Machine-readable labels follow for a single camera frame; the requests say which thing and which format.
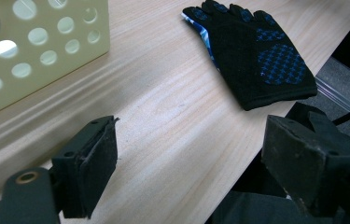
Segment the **wood grain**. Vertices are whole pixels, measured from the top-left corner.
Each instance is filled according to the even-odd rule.
[[[350,1],[227,1],[266,10],[316,74],[350,30]],[[204,223],[262,146],[266,117],[245,112],[210,62],[184,7],[201,1],[109,1],[111,49],[0,111],[0,191],[21,169],[50,167],[88,121],[116,124],[117,170],[92,219],[62,223]]]

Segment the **black glove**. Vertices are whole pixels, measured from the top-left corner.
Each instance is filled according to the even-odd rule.
[[[315,78],[273,17],[206,0],[183,17],[200,32],[209,54],[244,110],[317,94]]]

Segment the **blue checkered pattern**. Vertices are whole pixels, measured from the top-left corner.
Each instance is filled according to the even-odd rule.
[[[258,60],[260,75],[267,84],[299,84],[305,76],[305,62],[294,48],[287,45],[274,45],[260,52]]]

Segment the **plastic basket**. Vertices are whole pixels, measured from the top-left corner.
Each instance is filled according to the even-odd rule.
[[[109,47],[107,0],[0,0],[0,109]]]

